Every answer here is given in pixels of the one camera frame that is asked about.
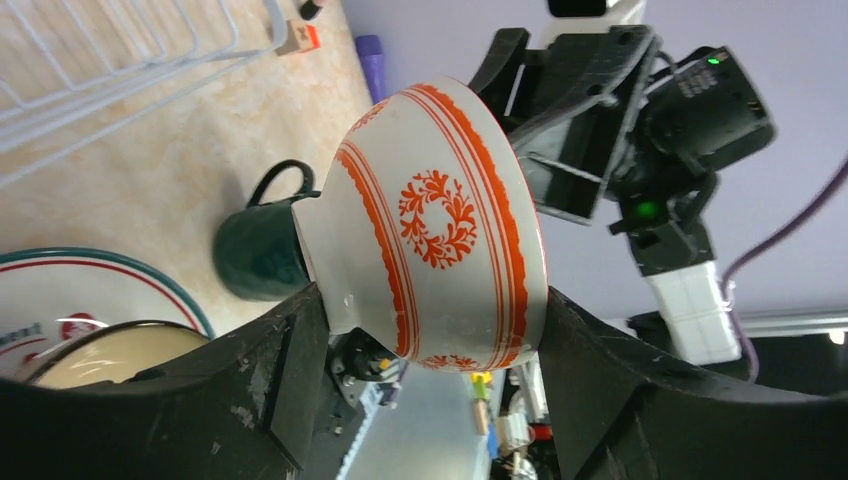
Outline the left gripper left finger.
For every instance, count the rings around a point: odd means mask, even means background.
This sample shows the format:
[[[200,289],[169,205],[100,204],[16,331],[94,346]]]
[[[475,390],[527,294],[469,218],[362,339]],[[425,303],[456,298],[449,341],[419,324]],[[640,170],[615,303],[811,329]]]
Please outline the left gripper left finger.
[[[259,318],[122,383],[1,384],[5,479],[294,479],[328,350],[309,285]]]

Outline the brown flower glazed bowl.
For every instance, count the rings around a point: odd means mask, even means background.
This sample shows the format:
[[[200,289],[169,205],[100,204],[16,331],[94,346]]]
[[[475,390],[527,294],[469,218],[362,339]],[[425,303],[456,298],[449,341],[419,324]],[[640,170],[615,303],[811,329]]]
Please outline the brown flower glazed bowl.
[[[120,383],[209,342],[203,333],[175,322],[125,322],[49,348],[21,367],[15,379],[51,389]]]

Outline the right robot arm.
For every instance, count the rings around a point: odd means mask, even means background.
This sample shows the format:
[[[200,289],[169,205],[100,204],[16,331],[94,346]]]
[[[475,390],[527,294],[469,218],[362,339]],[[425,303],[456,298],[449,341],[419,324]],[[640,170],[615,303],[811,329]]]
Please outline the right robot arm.
[[[738,360],[702,213],[721,170],[764,149],[775,126],[727,47],[669,56],[648,25],[560,33],[531,48],[499,29],[470,81],[506,133],[536,209],[587,225],[602,200],[652,288],[674,353]]]

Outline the orange patterned white bowl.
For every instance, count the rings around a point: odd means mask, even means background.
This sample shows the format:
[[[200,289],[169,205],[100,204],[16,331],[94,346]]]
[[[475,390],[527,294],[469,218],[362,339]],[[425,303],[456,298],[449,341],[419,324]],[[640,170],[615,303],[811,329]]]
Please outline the orange patterned white bowl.
[[[501,127],[460,81],[417,83],[372,107],[320,194],[292,212],[332,334],[361,329],[442,372],[535,355],[548,278],[534,203]]]

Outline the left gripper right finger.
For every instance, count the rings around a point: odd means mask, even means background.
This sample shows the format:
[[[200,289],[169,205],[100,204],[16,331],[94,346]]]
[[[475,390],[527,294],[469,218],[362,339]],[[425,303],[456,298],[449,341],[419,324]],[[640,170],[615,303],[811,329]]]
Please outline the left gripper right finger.
[[[564,479],[843,479],[847,398],[682,361],[549,293],[539,360]]]

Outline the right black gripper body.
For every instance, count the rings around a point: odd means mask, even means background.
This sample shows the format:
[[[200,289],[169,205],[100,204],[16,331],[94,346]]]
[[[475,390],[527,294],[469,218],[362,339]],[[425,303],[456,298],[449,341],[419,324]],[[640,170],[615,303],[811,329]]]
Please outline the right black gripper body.
[[[565,33],[544,49],[496,31],[469,88],[518,157],[538,212],[591,223],[624,157],[661,41],[650,26]]]

